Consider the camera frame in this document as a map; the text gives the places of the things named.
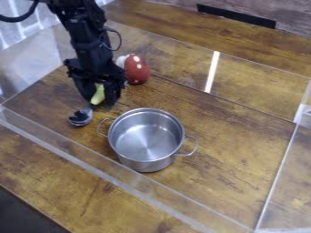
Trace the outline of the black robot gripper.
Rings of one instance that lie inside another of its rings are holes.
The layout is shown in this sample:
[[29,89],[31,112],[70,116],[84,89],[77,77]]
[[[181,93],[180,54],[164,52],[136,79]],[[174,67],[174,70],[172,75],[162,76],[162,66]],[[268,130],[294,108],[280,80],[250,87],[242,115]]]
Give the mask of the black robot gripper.
[[76,58],[65,59],[68,77],[81,97],[89,102],[96,93],[96,84],[104,84],[104,101],[112,106],[121,96],[125,72],[113,61],[110,41],[94,39],[89,42],[70,40]]

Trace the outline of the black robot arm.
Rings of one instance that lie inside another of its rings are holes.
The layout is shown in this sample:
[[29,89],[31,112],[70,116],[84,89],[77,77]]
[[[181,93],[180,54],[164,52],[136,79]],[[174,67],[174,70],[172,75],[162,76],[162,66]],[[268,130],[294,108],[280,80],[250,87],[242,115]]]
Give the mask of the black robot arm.
[[125,71],[113,62],[105,15],[94,0],[47,0],[46,7],[69,33],[76,58],[65,59],[68,77],[82,98],[90,102],[96,85],[102,85],[104,102],[112,106],[125,87]]

